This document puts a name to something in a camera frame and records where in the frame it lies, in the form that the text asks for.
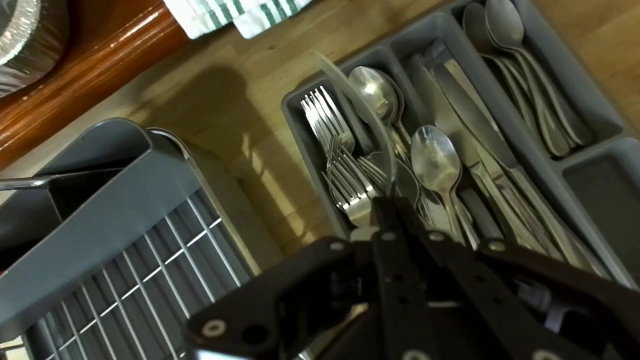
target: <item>stainless steel fork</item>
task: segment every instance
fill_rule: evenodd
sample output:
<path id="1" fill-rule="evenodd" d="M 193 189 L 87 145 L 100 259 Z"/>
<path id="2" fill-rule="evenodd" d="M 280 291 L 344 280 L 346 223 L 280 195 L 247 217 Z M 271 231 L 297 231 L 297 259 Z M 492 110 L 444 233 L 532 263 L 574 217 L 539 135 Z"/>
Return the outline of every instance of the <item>stainless steel fork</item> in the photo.
<path id="1" fill-rule="evenodd" d="M 355 153 L 356 139 L 324 86 L 310 91 L 300 107 L 324 154 L 332 157 L 339 148 Z"/>
<path id="2" fill-rule="evenodd" d="M 336 151 L 336 154 L 326 163 L 324 180 L 336 200 L 336 206 L 355 226 L 363 228 L 375 224 L 372 198 L 381 197 L 381 190 L 372 180 L 369 180 L 348 151 Z"/>

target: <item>aluminum foil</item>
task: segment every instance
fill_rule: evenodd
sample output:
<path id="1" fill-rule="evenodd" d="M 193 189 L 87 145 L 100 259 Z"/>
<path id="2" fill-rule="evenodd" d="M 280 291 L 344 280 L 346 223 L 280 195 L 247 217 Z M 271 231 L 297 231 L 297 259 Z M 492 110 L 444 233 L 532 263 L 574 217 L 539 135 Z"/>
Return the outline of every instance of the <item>aluminum foil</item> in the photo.
<path id="1" fill-rule="evenodd" d="M 0 0 L 0 98 L 48 75 L 67 43 L 67 0 Z"/>

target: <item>butter knife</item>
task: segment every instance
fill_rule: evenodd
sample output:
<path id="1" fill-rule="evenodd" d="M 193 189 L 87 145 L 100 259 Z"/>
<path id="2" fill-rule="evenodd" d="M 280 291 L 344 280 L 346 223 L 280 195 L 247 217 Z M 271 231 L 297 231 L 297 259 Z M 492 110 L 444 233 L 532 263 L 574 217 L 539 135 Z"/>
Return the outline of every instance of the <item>butter knife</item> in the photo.
<path id="1" fill-rule="evenodd" d="M 410 61 L 410 64 L 415 70 L 415 75 L 412 75 L 415 86 L 420 93 L 420 97 L 428 102 L 433 116 L 434 116 L 434 125 L 444 135 L 451 137 L 464 167 L 469 167 L 470 171 L 476 171 L 476 172 L 473 172 L 476 185 L 483 189 L 487 198 L 490 198 L 490 200 L 495 198 L 492 202 L 508 218 L 508 224 L 515 231 L 515 235 L 517 235 L 515 239 L 518 240 L 518 244 L 532 248 L 536 252 L 544 252 L 536 244 L 536 239 L 527 231 L 527 226 L 511 211 L 511 206 L 507 205 L 507 200 L 499 193 L 495 180 L 487 172 L 480 172 L 484 169 L 484 164 L 480 163 L 480 157 L 476 151 L 479 145 L 476 145 L 475 137 L 464 128 L 464 125 L 461 123 L 458 115 L 453 110 L 449 100 L 444 98 L 434 75 L 424 69 L 424 64 L 419 57 L 415 57 Z"/>
<path id="2" fill-rule="evenodd" d="M 584 271 L 595 271 L 586 256 L 579 250 L 574 242 L 579 239 L 563 224 L 563 220 L 550 211 L 547 200 L 539 195 L 532 180 L 517 161 L 515 153 L 508 145 L 492 130 L 490 120 L 479 110 L 479 107 L 466 97 L 461 84 L 451 77 L 451 72 L 441 64 L 436 66 L 436 80 L 443 86 L 444 95 L 451 98 L 453 107 L 461 115 L 464 127 L 475 135 L 475 139 L 487 148 L 487 153 L 504 167 L 508 177 L 517 183 L 517 186 L 524 193 L 530 205 L 541 214 L 543 223 L 550 231 L 556 247 L 564 254 L 564 259 Z"/>
<path id="3" fill-rule="evenodd" d="M 464 95 L 469 95 L 475 104 L 480 108 L 480 113 L 484 115 L 484 119 L 490 123 L 492 130 L 502 139 L 504 137 L 496 125 L 496 120 L 492 119 L 490 110 L 487 108 L 487 104 L 483 102 L 480 95 L 476 93 L 476 88 L 473 86 L 473 82 L 466 79 L 466 75 L 463 72 L 461 64 L 449 57 L 443 61 L 444 69 L 451 72 L 451 77 L 461 84 L 461 88 L 464 91 Z M 504 195 L 507 202 L 511 205 L 511 209 L 521 217 L 521 220 L 528 226 L 528 231 L 536 236 L 536 239 L 544 239 L 547 240 L 547 250 L 552 259 L 563 259 L 560 252 L 556 250 L 556 247 L 552 242 L 549 242 L 550 235 L 547 233 L 544 224 L 541 223 L 541 218 L 536 217 L 536 212 L 530 209 L 530 205 L 521 197 L 521 193 L 515 189 L 515 185 L 504 177 L 500 164 L 496 164 L 496 161 L 492 157 L 488 157 L 484 151 L 479 151 L 483 164 L 487 167 L 487 172 L 495 178 L 496 186 L 500 189 L 500 193 Z"/>
<path id="4" fill-rule="evenodd" d="M 412 59 L 412 64 L 415 64 L 416 70 L 419 69 L 424 70 L 423 61 L 419 57 Z M 449 108 L 446 100 L 443 98 L 443 93 L 436 93 L 433 88 L 433 86 L 438 86 L 434 80 L 433 82 L 423 82 L 423 84 L 428 86 L 423 95 L 428 97 L 426 98 L 428 104 L 434 107 L 434 125 L 436 125 L 436 128 L 441 128 L 454 143 L 458 157 L 464 159 L 463 153 L 466 153 L 466 148 L 461 146 L 463 145 L 461 137 L 464 137 L 464 135 L 458 133 L 461 127 L 454 127 L 454 120 L 453 120 L 453 116 L 457 116 L 457 115 Z M 470 212 L 466 211 L 466 206 L 461 202 L 461 198 L 457 195 L 454 195 L 454 209 L 457 209 L 457 218 L 458 218 L 458 223 L 463 226 L 463 233 L 464 233 L 466 240 L 470 242 L 470 247 L 479 247 L 480 239 L 479 239 L 479 235 L 475 231 Z"/>

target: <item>spoon bowl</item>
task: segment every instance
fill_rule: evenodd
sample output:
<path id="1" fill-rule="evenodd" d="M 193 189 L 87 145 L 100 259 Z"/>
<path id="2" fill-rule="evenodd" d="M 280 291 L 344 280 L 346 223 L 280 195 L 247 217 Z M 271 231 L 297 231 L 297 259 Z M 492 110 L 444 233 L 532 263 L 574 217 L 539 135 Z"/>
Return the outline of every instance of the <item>spoon bowl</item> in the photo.
<path id="1" fill-rule="evenodd" d="M 524 23 L 511 0 L 487 0 L 487 29 L 502 48 L 523 48 Z"/>
<path id="2" fill-rule="evenodd" d="M 401 100 L 387 77 L 375 69 L 358 66 L 348 75 L 348 80 L 385 125 L 395 123 Z"/>
<path id="3" fill-rule="evenodd" d="M 464 244 L 454 190 L 463 174 L 463 163 L 453 141 L 436 127 L 420 127 L 412 139 L 412 171 L 419 183 L 443 198 L 451 220 L 451 236 Z"/>
<path id="4" fill-rule="evenodd" d="M 488 35 L 487 13 L 483 5 L 470 3 L 469 6 L 464 6 L 463 29 L 483 57 L 500 55 Z"/>

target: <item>gray plastic cutlery tray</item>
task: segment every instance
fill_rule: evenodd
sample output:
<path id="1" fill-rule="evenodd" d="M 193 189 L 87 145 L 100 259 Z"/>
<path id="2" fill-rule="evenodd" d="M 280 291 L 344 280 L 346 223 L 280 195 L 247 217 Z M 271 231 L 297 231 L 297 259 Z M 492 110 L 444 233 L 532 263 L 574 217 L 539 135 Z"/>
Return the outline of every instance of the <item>gray plastic cutlery tray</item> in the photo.
<path id="1" fill-rule="evenodd" d="M 426 55 L 433 43 L 441 40 L 458 61 L 483 100 L 490 108 L 508 145 L 528 171 L 541 193 L 552 202 L 556 212 L 586 240 L 602 259 L 613 276 L 627 287 L 640 283 L 640 143 L 627 127 L 627 120 L 595 84 L 584 66 L 567 48 L 532 0 L 515 0 L 524 26 L 527 48 L 543 63 L 556 80 L 560 93 L 597 135 L 593 146 L 573 153 L 569 159 L 554 161 L 528 135 L 518 110 L 484 64 L 480 55 L 466 39 L 461 18 L 469 0 L 446 3 L 424 14 L 404 30 L 381 40 L 361 55 L 340 63 L 348 75 L 356 66 L 372 66 L 393 77 L 404 98 L 402 119 L 412 135 L 419 125 L 431 125 L 433 116 L 423 97 L 412 86 L 415 55 Z M 326 86 L 339 100 L 342 115 L 356 139 L 367 143 L 356 154 L 369 153 L 370 135 L 352 113 L 348 100 L 331 86 L 324 77 L 316 77 L 285 98 L 285 115 L 309 164 L 310 178 L 321 195 L 336 235 L 346 236 L 352 228 L 342 212 L 336 211 L 323 180 L 326 157 L 318 146 L 304 119 L 300 100 L 316 86 Z"/>

